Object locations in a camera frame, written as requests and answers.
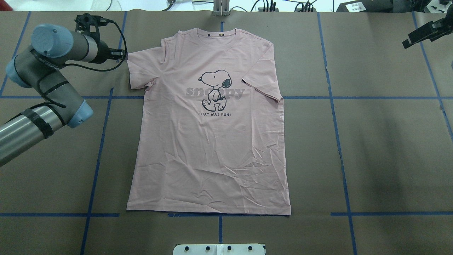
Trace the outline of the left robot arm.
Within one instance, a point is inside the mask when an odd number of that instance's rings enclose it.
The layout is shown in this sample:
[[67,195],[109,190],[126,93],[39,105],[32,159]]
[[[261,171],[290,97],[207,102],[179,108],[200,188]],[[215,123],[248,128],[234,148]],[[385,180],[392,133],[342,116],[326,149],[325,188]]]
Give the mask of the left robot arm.
[[1,165],[4,166],[63,126],[75,128],[93,115],[86,99],[61,74],[73,61],[101,64],[127,57],[127,49],[113,49],[100,40],[98,31],[78,31],[55,24],[39,24],[29,47],[14,56],[5,71],[8,79],[33,88],[44,103],[26,108],[1,126]]

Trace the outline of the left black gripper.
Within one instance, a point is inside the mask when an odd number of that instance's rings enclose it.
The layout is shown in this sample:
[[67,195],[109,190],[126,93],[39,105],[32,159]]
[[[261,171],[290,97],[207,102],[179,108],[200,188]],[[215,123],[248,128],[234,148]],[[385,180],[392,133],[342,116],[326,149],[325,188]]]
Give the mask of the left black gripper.
[[93,63],[102,64],[107,60],[124,60],[126,58],[126,50],[110,50],[104,41],[97,42],[97,54],[93,59]]

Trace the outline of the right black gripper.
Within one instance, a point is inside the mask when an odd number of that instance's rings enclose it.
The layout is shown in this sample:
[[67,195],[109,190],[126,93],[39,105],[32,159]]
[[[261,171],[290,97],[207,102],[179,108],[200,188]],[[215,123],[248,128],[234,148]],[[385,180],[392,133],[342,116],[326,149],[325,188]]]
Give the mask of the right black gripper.
[[422,42],[426,39],[435,41],[440,37],[452,33],[452,21],[447,19],[439,19],[438,21],[429,21],[423,26],[417,28],[413,32],[409,33],[409,38],[402,42],[403,48],[408,49],[418,42]]

